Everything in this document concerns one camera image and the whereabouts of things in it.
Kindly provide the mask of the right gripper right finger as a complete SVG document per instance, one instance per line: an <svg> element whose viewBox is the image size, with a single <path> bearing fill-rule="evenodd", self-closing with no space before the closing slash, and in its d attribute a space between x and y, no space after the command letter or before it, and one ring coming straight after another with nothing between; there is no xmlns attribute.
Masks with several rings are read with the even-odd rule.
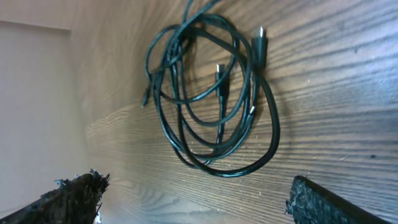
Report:
<svg viewBox="0 0 398 224"><path fill-rule="evenodd" d="M300 224L386 223L302 175L294 177L285 204L285 212Z"/></svg>

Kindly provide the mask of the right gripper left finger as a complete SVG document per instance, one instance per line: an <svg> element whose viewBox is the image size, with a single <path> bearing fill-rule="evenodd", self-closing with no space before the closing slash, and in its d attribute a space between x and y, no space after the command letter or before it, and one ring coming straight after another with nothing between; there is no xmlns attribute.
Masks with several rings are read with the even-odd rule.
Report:
<svg viewBox="0 0 398 224"><path fill-rule="evenodd" d="M110 175L89 173L74 179L58 179L51 190L20 210L1 218L1 224L92 224L102 206Z"/></svg>

